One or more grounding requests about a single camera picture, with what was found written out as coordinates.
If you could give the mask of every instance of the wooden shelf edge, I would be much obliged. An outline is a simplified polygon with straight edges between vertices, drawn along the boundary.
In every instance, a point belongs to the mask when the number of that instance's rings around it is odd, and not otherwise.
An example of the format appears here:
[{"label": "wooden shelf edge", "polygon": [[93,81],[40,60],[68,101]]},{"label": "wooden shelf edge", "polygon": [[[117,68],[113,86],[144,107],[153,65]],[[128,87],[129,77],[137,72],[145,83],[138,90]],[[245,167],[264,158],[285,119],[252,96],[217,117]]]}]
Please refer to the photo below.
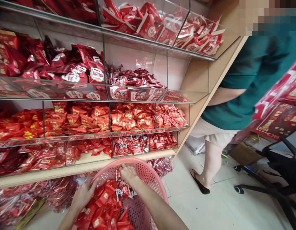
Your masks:
[{"label": "wooden shelf edge", "polygon": [[[175,155],[175,151],[173,149],[168,149],[163,151],[156,151],[156,152],[141,154],[137,156],[135,155],[132,157],[139,158],[143,161],[146,161],[146,160],[167,157],[172,155]],[[36,172],[18,174],[18,175],[13,175],[8,177],[0,177],[0,189],[102,169],[107,164],[115,160],[116,159],[113,158],[113,159],[102,160],[97,162],[72,165],[72,166],[67,166],[62,168],[36,171]]]}]

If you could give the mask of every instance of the tiled floor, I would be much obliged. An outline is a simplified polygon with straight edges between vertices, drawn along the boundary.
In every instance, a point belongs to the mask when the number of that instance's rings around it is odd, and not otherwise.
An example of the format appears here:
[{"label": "tiled floor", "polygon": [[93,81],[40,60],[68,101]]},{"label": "tiled floor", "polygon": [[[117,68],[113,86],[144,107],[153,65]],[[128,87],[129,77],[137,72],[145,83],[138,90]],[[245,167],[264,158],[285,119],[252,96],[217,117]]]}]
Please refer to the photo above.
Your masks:
[{"label": "tiled floor", "polygon": [[[266,194],[249,191],[235,192],[233,186],[249,184],[260,186],[232,166],[228,158],[214,177],[211,193],[202,195],[189,173],[189,168],[201,173],[204,155],[193,156],[183,147],[174,161],[174,171],[163,178],[169,205],[190,230],[292,230],[279,204]],[[27,230],[57,229],[64,213],[54,214],[44,208],[27,226]]]}]

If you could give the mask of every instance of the chair base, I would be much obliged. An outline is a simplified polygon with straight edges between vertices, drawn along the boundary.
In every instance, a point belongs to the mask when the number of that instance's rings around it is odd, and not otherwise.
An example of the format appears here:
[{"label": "chair base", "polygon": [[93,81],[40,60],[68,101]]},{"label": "chair base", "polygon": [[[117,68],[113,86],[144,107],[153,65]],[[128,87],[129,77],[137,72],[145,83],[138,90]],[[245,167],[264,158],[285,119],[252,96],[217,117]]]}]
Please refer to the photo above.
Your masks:
[{"label": "chair base", "polygon": [[268,182],[267,180],[263,179],[262,177],[258,176],[254,172],[250,171],[246,167],[239,165],[234,167],[235,170],[237,171],[245,171],[250,177],[254,178],[256,181],[260,182],[262,185],[265,186],[265,188],[262,187],[257,187],[257,186],[250,186],[250,185],[245,185],[245,184],[240,184],[237,186],[234,186],[234,189],[236,190],[237,193],[244,194],[244,188],[269,194],[273,196],[275,199],[278,200],[280,206],[282,207],[286,217],[288,218],[293,230],[296,230],[296,217],[293,213],[292,207],[296,210],[296,202],[289,198],[286,192],[283,192],[284,190],[279,187],[279,185],[272,184]]}]

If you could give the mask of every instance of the black flip-flop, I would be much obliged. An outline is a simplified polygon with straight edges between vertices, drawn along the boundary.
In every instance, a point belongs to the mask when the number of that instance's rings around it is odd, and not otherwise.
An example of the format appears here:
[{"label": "black flip-flop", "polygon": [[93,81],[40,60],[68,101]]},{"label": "black flip-flop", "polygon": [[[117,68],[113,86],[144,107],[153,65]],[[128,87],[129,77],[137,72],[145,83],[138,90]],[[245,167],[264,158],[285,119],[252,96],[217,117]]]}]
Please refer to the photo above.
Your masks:
[{"label": "black flip-flop", "polygon": [[196,172],[194,169],[190,169],[190,174],[191,174],[191,176],[193,177],[193,179],[195,180],[195,182],[197,183],[197,185],[198,185],[198,187],[199,187],[201,193],[204,194],[204,195],[209,194],[209,193],[210,193],[210,189],[204,187],[204,186],[199,182],[199,180],[197,180],[196,177],[193,176],[192,171],[193,171],[194,175],[196,175],[196,174],[199,175],[199,174],[198,174],[198,172]]}]

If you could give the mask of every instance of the hand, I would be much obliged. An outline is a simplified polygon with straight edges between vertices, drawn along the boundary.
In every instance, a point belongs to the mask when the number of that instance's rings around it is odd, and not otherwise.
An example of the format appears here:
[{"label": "hand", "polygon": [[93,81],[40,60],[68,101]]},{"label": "hand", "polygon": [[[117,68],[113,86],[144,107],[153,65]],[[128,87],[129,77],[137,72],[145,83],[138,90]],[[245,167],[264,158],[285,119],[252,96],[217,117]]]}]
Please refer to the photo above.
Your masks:
[{"label": "hand", "polygon": [[122,164],[122,167],[119,168],[121,172],[121,177],[126,181],[131,187],[134,186],[136,180],[140,179],[132,166],[126,166],[125,163]]},{"label": "hand", "polygon": [[87,178],[85,183],[81,185],[74,194],[71,203],[71,209],[75,209],[77,211],[81,211],[85,205],[90,201],[91,197],[94,194],[95,188],[98,183],[98,179],[94,181],[91,188],[90,187],[91,178]]}]

